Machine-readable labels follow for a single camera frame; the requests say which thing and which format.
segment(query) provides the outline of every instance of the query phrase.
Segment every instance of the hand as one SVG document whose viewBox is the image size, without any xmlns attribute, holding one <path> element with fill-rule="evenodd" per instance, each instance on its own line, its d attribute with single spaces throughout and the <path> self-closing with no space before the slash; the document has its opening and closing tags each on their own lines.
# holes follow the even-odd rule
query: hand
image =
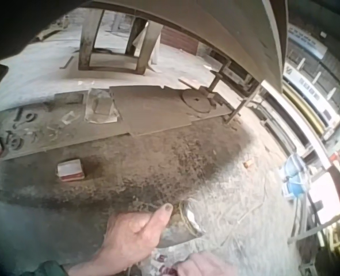
<svg viewBox="0 0 340 276">
<path fill-rule="evenodd" d="M 179 276 L 236 276 L 235 269 L 209 252 L 191 254 L 178 264 Z"/>
<path fill-rule="evenodd" d="M 110 217 L 101 249 L 91 261 L 70 268 L 69 276 L 114 275 L 145 259 L 158 245 L 172 210 L 164 204 L 154 213 Z"/>
</svg>

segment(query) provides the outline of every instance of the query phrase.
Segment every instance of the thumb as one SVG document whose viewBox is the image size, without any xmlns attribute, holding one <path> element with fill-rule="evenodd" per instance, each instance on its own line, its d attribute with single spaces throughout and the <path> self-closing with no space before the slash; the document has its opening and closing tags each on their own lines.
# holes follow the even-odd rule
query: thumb
<svg viewBox="0 0 340 276">
<path fill-rule="evenodd" d="M 147 224 L 143 227 L 142 235 L 151 240 L 158 241 L 162 231 L 170 221 L 174 207 L 170 203 L 162 205 L 153 213 Z"/>
</svg>

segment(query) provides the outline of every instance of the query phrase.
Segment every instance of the green sleeve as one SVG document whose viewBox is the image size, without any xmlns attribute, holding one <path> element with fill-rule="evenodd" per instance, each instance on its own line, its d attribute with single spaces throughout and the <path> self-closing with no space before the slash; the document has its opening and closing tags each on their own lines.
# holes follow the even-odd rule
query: green sleeve
<svg viewBox="0 0 340 276">
<path fill-rule="evenodd" d="M 54 260 L 42 263 L 34 272 L 25 272 L 20 276 L 68 276 L 65 270 Z"/>
</svg>

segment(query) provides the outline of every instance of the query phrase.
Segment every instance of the banner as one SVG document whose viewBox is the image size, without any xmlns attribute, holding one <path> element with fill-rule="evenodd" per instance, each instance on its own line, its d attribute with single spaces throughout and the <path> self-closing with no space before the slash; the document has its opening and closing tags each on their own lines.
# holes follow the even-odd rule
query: banner
<svg viewBox="0 0 340 276">
<path fill-rule="evenodd" d="M 324 46 L 319 40 L 312 37 L 302 29 L 289 24 L 289 39 L 306 49 L 309 53 L 316 56 L 318 59 L 323 59 L 324 54 L 327 52 L 327 47 Z"/>
</svg>

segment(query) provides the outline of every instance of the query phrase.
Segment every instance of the small box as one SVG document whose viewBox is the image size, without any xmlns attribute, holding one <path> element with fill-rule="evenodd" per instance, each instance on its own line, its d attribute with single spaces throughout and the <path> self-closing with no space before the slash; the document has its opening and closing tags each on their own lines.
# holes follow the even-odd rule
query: small box
<svg viewBox="0 0 340 276">
<path fill-rule="evenodd" d="M 85 177 L 80 159 L 58 164 L 57 175 L 63 182 L 81 180 Z"/>
</svg>

